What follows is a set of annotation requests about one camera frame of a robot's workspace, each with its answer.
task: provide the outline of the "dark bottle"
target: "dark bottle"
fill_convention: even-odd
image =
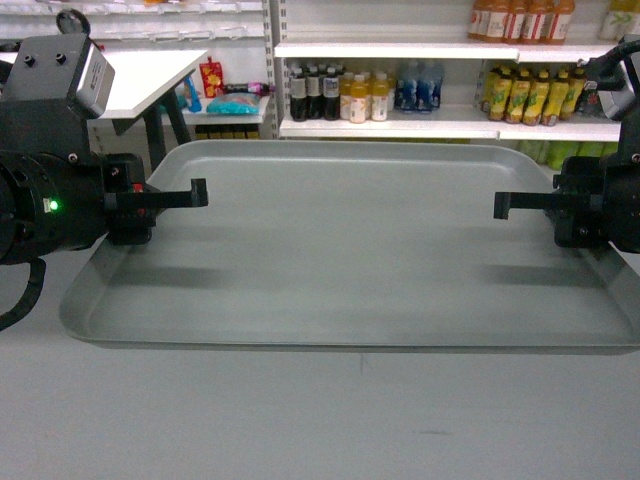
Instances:
[[[315,65],[309,67],[309,74],[307,75],[307,97],[309,98],[309,119],[322,117],[322,88],[320,86],[318,67]]]
[[[307,80],[302,74],[301,68],[293,69],[290,80],[289,100],[291,102],[291,118],[296,122],[304,122],[307,119]]]
[[[340,118],[340,84],[336,69],[329,67],[324,77],[324,118],[338,120]]]

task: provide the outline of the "store shelf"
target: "store shelf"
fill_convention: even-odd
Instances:
[[[184,120],[187,125],[248,125],[261,124],[267,114],[269,100],[271,97],[262,97],[260,99],[260,113],[257,115],[210,115],[206,113],[207,105],[211,103],[211,99],[202,100],[202,111],[191,113],[189,110],[183,110]],[[163,125],[171,125],[169,117],[164,115],[162,118]]]
[[[563,46],[507,45],[484,42],[361,42],[354,40],[286,40],[275,47],[281,58],[451,58],[516,62],[577,62],[602,55],[612,42]]]
[[[287,138],[469,138],[492,140],[618,141],[620,124],[577,117],[554,127],[527,127],[491,122],[466,106],[443,106],[429,115],[390,112],[386,122],[353,124],[346,120],[295,122],[289,115],[280,125]]]

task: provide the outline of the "desk leg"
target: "desk leg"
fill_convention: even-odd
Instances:
[[[183,145],[189,143],[191,141],[191,135],[189,135],[187,124],[184,121],[175,90],[171,90],[162,97],[162,105],[164,105],[164,108],[167,110],[167,114],[171,120],[171,127],[178,140],[178,144]]]
[[[151,171],[154,171],[167,156],[167,147],[164,143],[162,130],[162,114],[156,104],[144,114],[144,124],[147,130],[147,144],[149,145],[149,157],[151,159]]]

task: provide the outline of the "blue package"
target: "blue package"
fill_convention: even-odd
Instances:
[[[260,97],[253,93],[227,93],[207,105],[212,115],[257,115],[260,113]]]

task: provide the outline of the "gray table surface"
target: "gray table surface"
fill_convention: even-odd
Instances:
[[[640,477],[640,352],[108,350],[58,320],[89,254],[0,334],[3,480]],[[0,268],[0,309],[25,279]]]

